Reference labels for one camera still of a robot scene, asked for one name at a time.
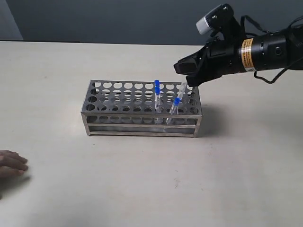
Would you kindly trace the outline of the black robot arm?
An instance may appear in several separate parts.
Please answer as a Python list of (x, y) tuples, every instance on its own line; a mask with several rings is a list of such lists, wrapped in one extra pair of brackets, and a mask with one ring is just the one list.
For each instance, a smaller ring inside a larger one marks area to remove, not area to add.
[(263, 29), (244, 15), (238, 22), (229, 4), (220, 4), (197, 23), (201, 35), (211, 33), (199, 51), (174, 64), (190, 87), (223, 75), (253, 72), (254, 78), (273, 84), (287, 70), (303, 69), (302, 17), (277, 32)]

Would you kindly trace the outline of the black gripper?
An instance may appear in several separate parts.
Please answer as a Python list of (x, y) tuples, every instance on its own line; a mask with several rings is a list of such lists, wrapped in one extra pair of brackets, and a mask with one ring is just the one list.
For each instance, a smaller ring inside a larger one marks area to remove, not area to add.
[(187, 75), (190, 87), (220, 78), (224, 74), (234, 74), (241, 70), (238, 48), (246, 37), (243, 27), (234, 17), (232, 7), (225, 3), (217, 14), (220, 25), (212, 30), (213, 40), (205, 48), (184, 57), (174, 64), (177, 74)]

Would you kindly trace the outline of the person's bare hand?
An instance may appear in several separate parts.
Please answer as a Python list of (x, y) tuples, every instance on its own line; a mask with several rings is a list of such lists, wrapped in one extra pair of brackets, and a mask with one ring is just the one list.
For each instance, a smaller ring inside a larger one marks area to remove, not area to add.
[(27, 159), (19, 153), (9, 150), (0, 151), (0, 200), (7, 193), (28, 182), (29, 177), (25, 176), (28, 169)]

